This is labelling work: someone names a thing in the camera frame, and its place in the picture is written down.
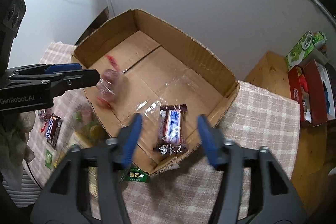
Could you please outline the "white gloved left hand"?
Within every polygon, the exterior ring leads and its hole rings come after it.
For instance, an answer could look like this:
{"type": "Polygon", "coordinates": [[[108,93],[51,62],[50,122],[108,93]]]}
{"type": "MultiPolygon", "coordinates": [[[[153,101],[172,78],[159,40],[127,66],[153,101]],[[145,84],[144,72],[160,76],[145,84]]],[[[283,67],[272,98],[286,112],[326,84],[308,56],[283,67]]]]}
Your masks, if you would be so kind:
{"type": "Polygon", "coordinates": [[[33,111],[1,115],[1,174],[13,190],[22,188],[23,161],[35,158],[27,144],[34,123],[33,111]]]}

